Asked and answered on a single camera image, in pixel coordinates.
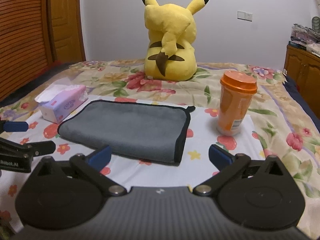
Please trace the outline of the purple and grey towel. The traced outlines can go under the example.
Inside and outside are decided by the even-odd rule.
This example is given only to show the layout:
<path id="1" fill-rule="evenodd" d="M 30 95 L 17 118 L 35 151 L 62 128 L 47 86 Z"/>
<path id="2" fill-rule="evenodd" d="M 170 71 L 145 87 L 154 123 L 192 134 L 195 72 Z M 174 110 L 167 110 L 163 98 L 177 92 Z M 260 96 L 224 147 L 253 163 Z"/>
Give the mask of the purple and grey towel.
<path id="1" fill-rule="evenodd" d="M 178 165 L 194 106 L 94 100 L 57 129 L 65 140 L 114 154 Z"/>

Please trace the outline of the pink tissue box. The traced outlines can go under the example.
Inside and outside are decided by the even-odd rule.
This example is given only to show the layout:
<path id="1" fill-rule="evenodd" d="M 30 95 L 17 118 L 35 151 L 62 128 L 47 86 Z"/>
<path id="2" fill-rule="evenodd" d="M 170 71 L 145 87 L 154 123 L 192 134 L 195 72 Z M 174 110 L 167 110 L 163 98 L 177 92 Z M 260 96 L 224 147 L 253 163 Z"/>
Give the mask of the pink tissue box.
<path id="1" fill-rule="evenodd" d="M 59 124 L 87 99 L 85 85 L 51 84 L 35 101 L 44 120 Z"/>

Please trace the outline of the floral bed quilt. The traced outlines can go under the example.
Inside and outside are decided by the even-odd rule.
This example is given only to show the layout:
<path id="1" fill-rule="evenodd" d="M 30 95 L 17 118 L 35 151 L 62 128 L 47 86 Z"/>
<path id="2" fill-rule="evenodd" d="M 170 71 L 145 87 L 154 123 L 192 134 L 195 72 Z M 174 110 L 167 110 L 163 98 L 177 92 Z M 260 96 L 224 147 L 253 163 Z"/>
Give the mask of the floral bed quilt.
<path id="1" fill-rule="evenodd" d="M 258 91 L 233 138 L 220 135 L 215 127 L 219 114 L 220 78 L 227 70 L 255 77 Z M 189 81 L 149 80 L 142 60 L 86 61 L 57 68 L 49 80 L 32 83 L 24 97 L 12 98 L 1 107 L 1 119 L 26 121 L 26 132 L 8 138 L 19 144 L 52 140 L 53 157 L 69 159 L 90 149 L 60 138 L 57 125 L 42 118 L 35 98 L 51 83 L 68 78 L 85 85 L 90 100 L 139 102 L 153 105 L 191 105 L 195 111 L 187 132 L 181 164 L 162 165 L 146 160 L 113 156 L 102 173 L 115 182 L 132 186 L 188 186 L 217 173 L 208 158 L 208 148 L 217 144 L 225 150 L 245 153 L 253 159 L 277 155 L 293 176 L 305 198 L 305 211 L 298 224 L 309 237 L 319 237 L 319 131 L 310 115 L 287 91 L 289 82 L 279 70 L 235 63 L 200 63 Z"/>

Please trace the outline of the wooden louvered wardrobe door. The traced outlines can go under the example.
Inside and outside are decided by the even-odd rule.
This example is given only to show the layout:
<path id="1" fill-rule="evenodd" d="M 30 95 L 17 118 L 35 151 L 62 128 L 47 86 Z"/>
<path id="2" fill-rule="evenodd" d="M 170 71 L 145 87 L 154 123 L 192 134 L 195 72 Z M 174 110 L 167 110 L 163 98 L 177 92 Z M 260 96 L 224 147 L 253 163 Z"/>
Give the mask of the wooden louvered wardrobe door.
<path id="1" fill-rule="evenodd" d="M 47 0 L 1 0 L 1 99 L 48 71 L 52 62 Z"/>

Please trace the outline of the white fruit print sheet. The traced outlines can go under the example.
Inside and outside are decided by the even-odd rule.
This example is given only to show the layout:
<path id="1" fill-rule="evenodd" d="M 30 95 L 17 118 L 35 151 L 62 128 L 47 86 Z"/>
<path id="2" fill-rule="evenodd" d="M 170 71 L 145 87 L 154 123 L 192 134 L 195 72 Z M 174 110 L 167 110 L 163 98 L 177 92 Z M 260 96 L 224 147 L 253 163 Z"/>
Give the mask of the white fruit print sheet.
<path id="1" fill-rule="evenodd" d="M 48 122 L 41 112 L 33 114 L 28 130 L 9 139 L 18 144 L 51 140 L 57 161 L 108 145 L 112 157 L 100 172 L 123 187 L 192 188 L 218 172 L 208 156 L 213 144 L 254 160 L 265 157 L 249 115 L 239 134 L 228 137 L 217 131 L 218 113 L 214 108 L 90 96 L 60 124 Z"/>

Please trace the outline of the wooden panel door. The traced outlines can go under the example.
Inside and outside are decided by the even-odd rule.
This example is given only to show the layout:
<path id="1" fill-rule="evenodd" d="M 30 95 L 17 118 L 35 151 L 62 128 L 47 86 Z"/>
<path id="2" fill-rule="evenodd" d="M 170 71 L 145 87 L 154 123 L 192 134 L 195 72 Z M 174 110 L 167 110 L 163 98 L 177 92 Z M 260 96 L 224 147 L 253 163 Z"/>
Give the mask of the wooden panel door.
<path id="1" fill-rule="evenodd" d="M 54 61 L 85 61 L 80 0 L 48 0 L 47 7 Z"/>

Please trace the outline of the orange plastic cup with lid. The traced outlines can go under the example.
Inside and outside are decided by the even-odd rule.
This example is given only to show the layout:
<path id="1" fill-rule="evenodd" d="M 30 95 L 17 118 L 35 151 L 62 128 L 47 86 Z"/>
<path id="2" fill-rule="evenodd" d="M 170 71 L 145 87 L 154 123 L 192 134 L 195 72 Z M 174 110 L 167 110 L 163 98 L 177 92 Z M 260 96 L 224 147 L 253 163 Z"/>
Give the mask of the orange plastic cup with lid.
<path id="1" fill-rule="evenodd" d="M 253 95 L 257 93 L 257 81 L 242 72 L 228 70 L 221 77 L 220 84 L 217 130 L 223 135 L 234 136 L 240 132 Z"/>

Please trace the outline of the wooden sideboard cabinet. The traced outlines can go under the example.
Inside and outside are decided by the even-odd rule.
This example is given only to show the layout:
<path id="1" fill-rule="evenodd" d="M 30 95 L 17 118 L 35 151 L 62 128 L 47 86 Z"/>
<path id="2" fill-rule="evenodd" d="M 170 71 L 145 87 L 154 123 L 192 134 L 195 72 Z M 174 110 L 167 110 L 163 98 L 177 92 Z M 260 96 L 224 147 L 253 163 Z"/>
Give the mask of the wooden sideboard cabinet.
<path id="1" fill-rule="evenodd" d="M 284 69 L 295 81 L 304 101 L 319 118 L 319 57 L 287 45 Z"/>

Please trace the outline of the clutter pile on cabinet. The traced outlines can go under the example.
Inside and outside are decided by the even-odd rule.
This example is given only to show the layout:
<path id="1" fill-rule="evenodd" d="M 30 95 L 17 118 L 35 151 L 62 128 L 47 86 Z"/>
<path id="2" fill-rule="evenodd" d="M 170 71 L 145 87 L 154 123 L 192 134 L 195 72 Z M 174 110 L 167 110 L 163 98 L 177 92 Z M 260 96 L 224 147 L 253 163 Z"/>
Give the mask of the clutter pile on cabinet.
<path id="1" fill-rule="evenodd" d="M 305 27 L 295 23 L 291 29 L 288 45 L 308 51 L 319 57 L 319 17 L 311 20 L 312 27 Z"/>

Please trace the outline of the yellow Pikachu plush toy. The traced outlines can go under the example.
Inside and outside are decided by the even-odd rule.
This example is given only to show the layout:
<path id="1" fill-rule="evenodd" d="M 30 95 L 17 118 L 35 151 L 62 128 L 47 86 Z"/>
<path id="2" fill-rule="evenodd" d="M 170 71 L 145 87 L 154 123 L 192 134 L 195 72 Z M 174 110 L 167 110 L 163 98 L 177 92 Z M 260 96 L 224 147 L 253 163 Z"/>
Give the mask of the yellow Pikachu plush toy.
<path id="1" fill-rule="evenodd" d="M 192 0 L 187 7 L 176 4 L 159 5 L 156 0 L 142 0 L 144 23 L 149 45 L 144 71 L 148 78 L 165 81 L 187 81 L 197 70 L 194 15 L 209 0 Z"/>

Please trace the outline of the white wall switch plate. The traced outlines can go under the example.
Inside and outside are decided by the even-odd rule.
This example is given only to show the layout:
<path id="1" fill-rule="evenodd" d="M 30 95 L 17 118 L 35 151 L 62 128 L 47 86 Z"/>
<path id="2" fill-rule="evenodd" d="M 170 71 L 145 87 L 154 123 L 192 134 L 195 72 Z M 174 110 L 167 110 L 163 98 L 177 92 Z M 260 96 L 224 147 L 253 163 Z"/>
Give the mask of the white wall switch plate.
<path id="1" fill-rule="evenodd" d="M 252 22 L 253 21 L 253 14 L 244 11 L 237 11 L 237 19 Z"/>

